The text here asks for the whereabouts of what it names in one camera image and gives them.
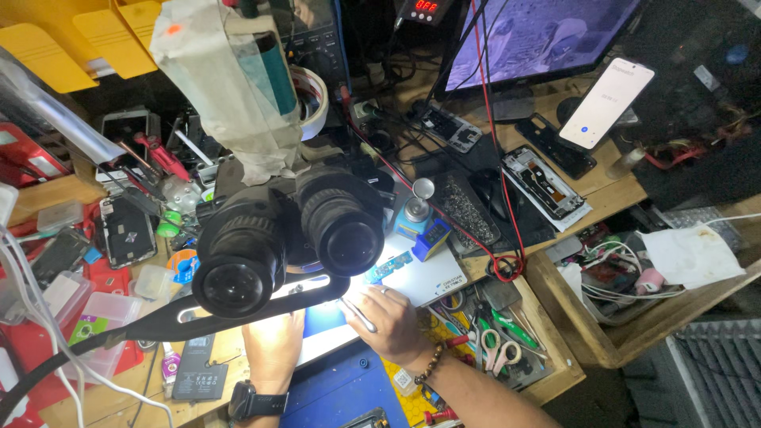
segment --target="wristwatch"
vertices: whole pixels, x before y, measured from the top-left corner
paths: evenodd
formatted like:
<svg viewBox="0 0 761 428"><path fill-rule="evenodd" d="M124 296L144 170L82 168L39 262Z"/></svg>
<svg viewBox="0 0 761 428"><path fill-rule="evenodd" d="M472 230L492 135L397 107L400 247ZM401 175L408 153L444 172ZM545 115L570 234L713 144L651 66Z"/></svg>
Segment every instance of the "wristwatch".
<svg viewBox="0 0 761 428"><path fill-rule="evenodd" d="M285 412L288 393L281 395L257 394L251 381L238 382L228 405L228 414L235 422L243 422L255 416L275 416Z"/></svg>

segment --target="human arm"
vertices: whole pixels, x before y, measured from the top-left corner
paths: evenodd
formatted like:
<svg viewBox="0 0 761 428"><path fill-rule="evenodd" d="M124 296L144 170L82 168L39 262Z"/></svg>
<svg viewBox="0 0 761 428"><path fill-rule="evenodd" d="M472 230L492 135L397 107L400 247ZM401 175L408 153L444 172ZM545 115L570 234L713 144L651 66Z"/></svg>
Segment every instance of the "human arm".
<svg viewBox="0 0 761 428"><path fill-rule="evenodd" d="M281 395L288 392L301 353L304 309L244 325L242 330L250 367L249 380L256 393ZM235 426L276 428L279 424L278 415L252 417L235 423Z"/></svg>
<svg viewBox="0 0 761 428"><path fill-rule="evenodd" d="M368 286L346 298L375 324L370 333L351 312L351 325L375 352L404 368L411 376L423 373L431 362L434 345L418 331L415 310L403 294ZM477 372L444 352L425 383L433 388L468 428L556 427L540 408L493 378Z"/></svg>

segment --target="wooden bracelet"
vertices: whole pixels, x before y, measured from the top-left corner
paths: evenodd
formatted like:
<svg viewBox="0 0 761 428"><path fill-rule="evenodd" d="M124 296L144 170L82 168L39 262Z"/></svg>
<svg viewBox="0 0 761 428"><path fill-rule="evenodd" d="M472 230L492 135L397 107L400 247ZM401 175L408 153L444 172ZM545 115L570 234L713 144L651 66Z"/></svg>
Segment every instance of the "wooden bracelet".
<svg viewBox="0 0 761 428"><path fill-rule="evenodd" d="M444 353L444 344L441 342L436 343L436 351L433 352L431 362L428 363L428 368L421 373L420 376L415 376L415 385L421 385L431 375L431 372L436 368L442 353Z"/></svg>

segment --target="computer mouse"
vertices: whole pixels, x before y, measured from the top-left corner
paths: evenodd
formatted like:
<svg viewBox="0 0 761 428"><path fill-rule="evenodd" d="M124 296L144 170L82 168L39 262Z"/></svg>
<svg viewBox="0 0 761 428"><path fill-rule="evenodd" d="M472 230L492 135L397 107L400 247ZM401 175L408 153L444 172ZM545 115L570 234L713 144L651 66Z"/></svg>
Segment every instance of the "computer mouse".
<svg viewBox="0 0 761 428"><path fill-rule="evenodd" d="M502 182L497 171L486 169L477 171L468 179L470 186L481 200L483 205L498 219L503 222L510 222L508 207L505 206L505 200L502 198ZM517 196L514 188L508 184L508 197L513 207L513 212L517 209Z"/></svg>

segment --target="monitor screen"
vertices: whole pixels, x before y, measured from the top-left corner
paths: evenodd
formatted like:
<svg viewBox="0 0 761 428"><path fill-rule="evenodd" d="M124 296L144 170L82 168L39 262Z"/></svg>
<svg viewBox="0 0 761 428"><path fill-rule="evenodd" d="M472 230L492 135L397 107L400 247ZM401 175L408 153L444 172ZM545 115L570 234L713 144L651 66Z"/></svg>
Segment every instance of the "monitor screen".
<svg viewBox="0 0 761 428"><path fill-rule="evenodd" d="M481 18L477 24L483 50L483 34L497 17L488 44L491 81L594 64L638 3L639 0L510 0L497 16L504 1L490 0L484 10L486 30ZM476 9L479 6L480 0L476 0ZM472 19L473 9L468 6L463 33ZM478 58L476 32L472 30L452 63L447 91L481 85L481 74L473 74L478 69Z"/></svg>

